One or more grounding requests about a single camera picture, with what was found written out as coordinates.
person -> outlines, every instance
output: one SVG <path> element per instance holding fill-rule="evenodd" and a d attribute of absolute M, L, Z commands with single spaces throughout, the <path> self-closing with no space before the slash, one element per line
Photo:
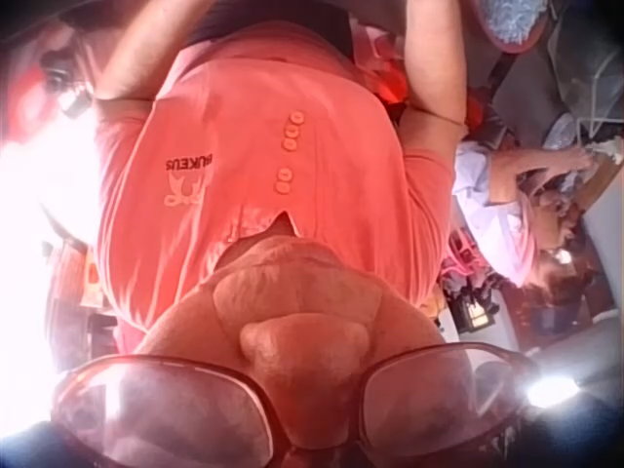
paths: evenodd
<path fill-rule="evenodd" d="M 459 145 L 452 193 L 494 271 L 517 287 L 545 291 L 569 276 L 550 253 L 570 238 L 578 219 L 560 216 L 561 195 L 543 186 L 591 165 L 581 148 L 488 151 L 476 141 Z M 521 189 L 517 179 L 529 172 L 533 175 Z"/>
<path fill-rule="evenodd" d="M 316 455 L 346 445 L 388 466 L 491 432 L 466 345 L 415 308 L 439 272 L 465 133 L 459 1 L 406 7 L 396 131 L 361 84 L 344 11 L 145 3 L 95 101 L 98 270 L 140 341 L 71 373 L 53 411 L 88 459 L 335 466 Z"/>

printed logo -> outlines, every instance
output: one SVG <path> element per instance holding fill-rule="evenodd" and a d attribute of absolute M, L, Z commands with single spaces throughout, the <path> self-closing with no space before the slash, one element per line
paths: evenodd
<path fill-rule="evenodd" d="M 176 178 L 172 173 L 169 173 L 169 186 L 172 190 L 172 195 L 165 197 L 166 207 L 177 207 L 179 205 L 201 205 L 204 201 L 204 190 L 202 187 L 202 180 L 198 180 L 191 185 L 191 194 L 184 195 L 182 193 L 182 186 L 184 185 L 185 177 Z"/>

man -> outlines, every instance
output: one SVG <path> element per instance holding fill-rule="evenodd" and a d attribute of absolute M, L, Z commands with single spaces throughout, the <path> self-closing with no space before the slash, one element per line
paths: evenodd
<path fill-rule="evenodd" d="M 558 215 L 561 197 L 551 191 L 537 196 L 537 191 L 550 179 L 591 164 L 591 157 L 578 148 L 489 152 L 476 142 L 461 143 L 453 195 L 479 250 L 497 273 L 518 287 L 544 289 L 566 275 L 547 254 L 570 234 L 568 222 Z M 522 191 L 518 176 L 536 170 L 541 171 Z"/>
<path fill-rule="evenodd" d="M 407 2 L 398 133 L 340 42 L 344 12 L 239 2 L 262 21 L 197 42 L 227 3 L 147 1 L 97 85 L 98 267 L 139 354 L 246 375 L 292 444 L 331 448 L 366 369 L 443 343 L 414 306 L 439 272 L 464 135 L 459 2 Z M 450 401 L 452 385 L 428 388 Z M 380 420 L 406 414 L 386 403 Z"/>

pink shirt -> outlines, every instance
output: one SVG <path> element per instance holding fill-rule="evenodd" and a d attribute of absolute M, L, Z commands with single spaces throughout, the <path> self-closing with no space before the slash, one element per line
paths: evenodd
<path fill-rule="evenodd" d="M 479 251 L 498 274 L 521 287 L 527 281 L 536 254 L 530 230 L 530 202 L 518 192 L 518 201 L 489 202 L 488 152 L 473 141 L 457 148 L 453 195 L 462 210 Z"/>
<path fill-rule="evenodd" d="M 98 266 L 143 332 L 284 212 L 414 304 L 436 281 L 453 168 L 406 157 L 356 69 L 311 33 L 264 26 L 183 51 L 151 112 L 102 121 L 97 143 Z"/>

hand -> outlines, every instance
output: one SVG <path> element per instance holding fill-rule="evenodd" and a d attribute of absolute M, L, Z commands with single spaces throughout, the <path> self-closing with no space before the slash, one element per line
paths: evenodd
<path fill-rule="evenodd" d="M 570 173 L 584 171 L 594 164 L 594 158 L 584 148 L 574 146 L 551 153 L 548 175 L 552 178 Z"/>

